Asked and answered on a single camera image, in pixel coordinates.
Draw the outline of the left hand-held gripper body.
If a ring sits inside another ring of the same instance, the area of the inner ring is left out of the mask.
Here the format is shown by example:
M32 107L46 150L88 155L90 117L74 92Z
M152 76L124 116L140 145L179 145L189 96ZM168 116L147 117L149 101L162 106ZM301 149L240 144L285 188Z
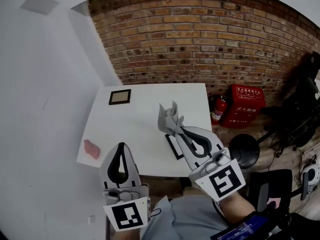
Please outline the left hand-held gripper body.
M110 188L103 191L103 207L116 232L141 229L151 218L151 199L146 184L134 187Z

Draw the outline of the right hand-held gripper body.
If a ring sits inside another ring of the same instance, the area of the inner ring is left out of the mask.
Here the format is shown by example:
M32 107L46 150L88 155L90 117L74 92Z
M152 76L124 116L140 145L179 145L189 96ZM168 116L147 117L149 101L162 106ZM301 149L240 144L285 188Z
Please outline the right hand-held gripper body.
M188 176L214 201L221 201L246 185L236 159L231 159L229 149L224 147Z

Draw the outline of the black frame white picture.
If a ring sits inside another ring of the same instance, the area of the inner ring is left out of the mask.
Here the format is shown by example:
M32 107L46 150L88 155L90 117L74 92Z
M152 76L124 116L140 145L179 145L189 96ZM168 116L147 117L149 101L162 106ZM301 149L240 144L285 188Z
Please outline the black frame white picture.
M165 138L166 138L166 140L167 140L167 142L168 142L168 144L169 144L169 146L170 146L175 158L177 160L180 160L180 159L184 158L184 154L183 154L180 146L178 145L178 142L177 142L176 138L171 136L171 135L169 135L169 134L166 134Z

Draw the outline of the grey wiping cloth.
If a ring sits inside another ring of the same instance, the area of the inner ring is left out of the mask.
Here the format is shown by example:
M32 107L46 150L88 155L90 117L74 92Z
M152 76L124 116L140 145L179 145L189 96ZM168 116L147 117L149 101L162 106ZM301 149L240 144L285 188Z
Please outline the grey wiping cloth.
M178 105L175 101L172 102L172 107L168 109L165 109L161 103L159 104L158 129L173 137L182 135L191 143L191 139L183 131L183 121L184 116L179 117Z

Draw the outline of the black frame tan picture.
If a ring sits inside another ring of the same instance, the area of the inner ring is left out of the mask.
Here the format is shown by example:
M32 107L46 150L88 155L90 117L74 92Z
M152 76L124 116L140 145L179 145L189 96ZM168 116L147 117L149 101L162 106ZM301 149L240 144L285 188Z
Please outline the black frame tan picture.
M121 105L128 104L131 100L131 89L123 89L112 91L110 93L108 104L111 105Z

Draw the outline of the person's right forearm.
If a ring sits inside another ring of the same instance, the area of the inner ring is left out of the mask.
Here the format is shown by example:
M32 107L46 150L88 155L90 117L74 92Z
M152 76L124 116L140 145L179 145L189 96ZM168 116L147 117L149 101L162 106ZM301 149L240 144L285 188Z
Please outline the person's right forearm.
M242 197L238 192L234 192L219 202L220 209L225 219L236 224L256 209L254 206Z

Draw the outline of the red fire extinguisher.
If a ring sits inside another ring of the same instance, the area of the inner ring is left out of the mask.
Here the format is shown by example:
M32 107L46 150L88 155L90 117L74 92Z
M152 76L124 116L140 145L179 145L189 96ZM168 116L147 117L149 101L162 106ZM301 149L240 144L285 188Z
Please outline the red fire extinguisher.
M218 125L224 112L227 110L228 104L226 98L222 95L213 94L208 98L210 120L212 125Z

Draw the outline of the pink cloth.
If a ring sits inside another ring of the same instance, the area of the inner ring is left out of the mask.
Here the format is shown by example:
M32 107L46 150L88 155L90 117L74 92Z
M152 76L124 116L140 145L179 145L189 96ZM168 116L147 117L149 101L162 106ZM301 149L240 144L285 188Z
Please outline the pink cloth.
M85 152L93 159L97 160L100 157L100 148L88 139L84 140L83 143Z

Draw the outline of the khaki trousers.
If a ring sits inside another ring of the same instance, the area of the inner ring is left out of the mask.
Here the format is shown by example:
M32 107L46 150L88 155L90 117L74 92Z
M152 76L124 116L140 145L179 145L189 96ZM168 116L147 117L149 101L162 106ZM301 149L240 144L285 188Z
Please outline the khaki trousers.
M203 192L192 186L187 186L182 191L182 196L201 196Z

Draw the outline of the white table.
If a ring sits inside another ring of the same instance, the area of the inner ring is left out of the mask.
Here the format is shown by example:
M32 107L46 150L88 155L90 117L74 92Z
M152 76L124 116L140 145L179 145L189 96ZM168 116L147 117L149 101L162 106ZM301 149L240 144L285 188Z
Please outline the white table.
M131 89L130 103L109 105L112 91ZM102 87L93 102L82 140L100 148L98 159L79 147L77 162L99 168L118 143L128 145L140 175L187 177L191 172L185 159L177 160L163 132L158 129L160 105L178 105L185 126L211 130L210 110L204 83L140 84Z

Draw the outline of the red fire extinguisher box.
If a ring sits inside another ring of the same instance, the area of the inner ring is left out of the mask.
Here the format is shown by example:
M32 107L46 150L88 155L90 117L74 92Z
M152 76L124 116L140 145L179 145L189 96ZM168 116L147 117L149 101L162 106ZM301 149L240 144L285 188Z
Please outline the red fire extinguisher box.
M227 110L220 125L232 129L247 128L265 106L261 88L232 84L227 92Z

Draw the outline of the phone with blue screen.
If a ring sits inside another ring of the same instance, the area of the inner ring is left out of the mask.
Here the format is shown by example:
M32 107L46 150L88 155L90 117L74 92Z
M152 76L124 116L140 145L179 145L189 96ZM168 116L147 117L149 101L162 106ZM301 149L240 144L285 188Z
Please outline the phone with blue screen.
M238 224L212 235L210 240L253 240L266 233L266 226L270 222L267 216L253 212Z

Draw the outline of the light blue shirt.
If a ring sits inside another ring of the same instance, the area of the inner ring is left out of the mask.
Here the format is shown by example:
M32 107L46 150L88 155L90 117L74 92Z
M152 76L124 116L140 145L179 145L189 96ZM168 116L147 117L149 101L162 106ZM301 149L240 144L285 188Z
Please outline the light blue shirt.
M204 195L163 197L151 212L141 240L210 240L227 229L211 198Z

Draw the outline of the white round device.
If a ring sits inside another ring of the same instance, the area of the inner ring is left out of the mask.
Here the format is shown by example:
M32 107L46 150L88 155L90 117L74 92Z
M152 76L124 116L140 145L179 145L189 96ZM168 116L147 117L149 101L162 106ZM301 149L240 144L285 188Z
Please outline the white round device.
M320 164L312 163L302 169L300 175L301 182L307 182L308 186L316 185L320 182Z

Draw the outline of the tall black office chair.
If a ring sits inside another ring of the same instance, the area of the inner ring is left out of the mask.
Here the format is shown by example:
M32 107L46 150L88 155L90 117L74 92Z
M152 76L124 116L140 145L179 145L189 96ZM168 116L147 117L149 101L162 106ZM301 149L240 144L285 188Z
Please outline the tall black office chair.
M295 92L284 102L287 145L301 148L320 127L320 89L316 76L320 71L320 54L312 52L299 67Z

